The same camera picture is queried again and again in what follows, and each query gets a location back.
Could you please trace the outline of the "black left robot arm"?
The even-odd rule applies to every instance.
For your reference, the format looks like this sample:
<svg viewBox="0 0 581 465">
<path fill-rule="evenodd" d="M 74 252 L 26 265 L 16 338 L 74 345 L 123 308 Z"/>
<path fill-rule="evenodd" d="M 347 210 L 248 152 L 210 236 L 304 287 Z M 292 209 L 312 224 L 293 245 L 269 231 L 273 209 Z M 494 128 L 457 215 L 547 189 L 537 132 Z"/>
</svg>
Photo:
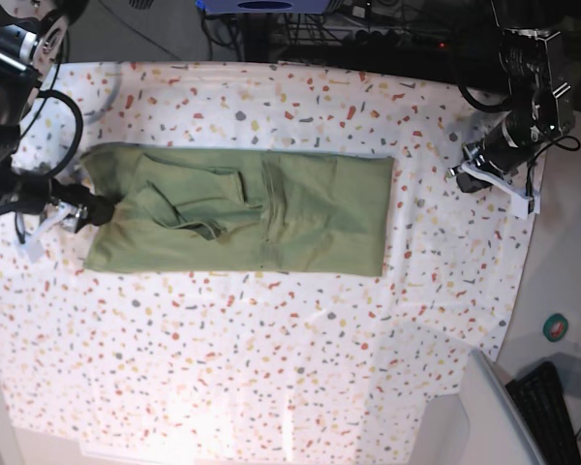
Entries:
<svg viewBox="0 0 581 465">
<path fill-rule="evenodd" d="M 524 195 L 533 194 L 537 159 L 568 138 L 575 118 L 566 77 L 566 56 L 559 24 L 565 14 L 556 1 L 493 1 L 501 34 L 500 62 L 509 95 L 484 104 L 471 94 L 457 64 L 458 43 L 450 45 L 450 67 L 461 95 L 474 109 L 505 117 L 483 139 L 463 147 L 460 165 L 449 170 L 464 193 L 475 193 L 527 168 Z"/>
</svg>

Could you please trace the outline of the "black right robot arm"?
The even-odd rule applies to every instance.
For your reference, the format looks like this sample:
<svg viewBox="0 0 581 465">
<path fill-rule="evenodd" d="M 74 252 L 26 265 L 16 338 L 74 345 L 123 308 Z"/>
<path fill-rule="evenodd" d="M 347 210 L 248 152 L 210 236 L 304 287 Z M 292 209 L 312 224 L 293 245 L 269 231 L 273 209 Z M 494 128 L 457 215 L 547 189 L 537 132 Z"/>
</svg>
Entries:
<svg viewBox="0 0 581 465">
<path fill-rule="evenodd" d="M 83 116 L 72 98 L 42 85 L 56 60 L 69 27 L 83 14 L 84 1 L 50 1 L 41 18 L 10 14 L 0 3 L 0 217 L 9 213 L 40 215 L 47 206 L 63 207 L 74 231 L 101 226 L 113 215 L 113 204 L 78 184 L 63 185 L 57 175 L 76 155 L 83 135 Z M 20 123 L 36 100 L 55 99 L 75 119 L 74 139 L 63 158 L 45 172 L 17 172 L 12 157 L 23 138 Z"/>
</svg>

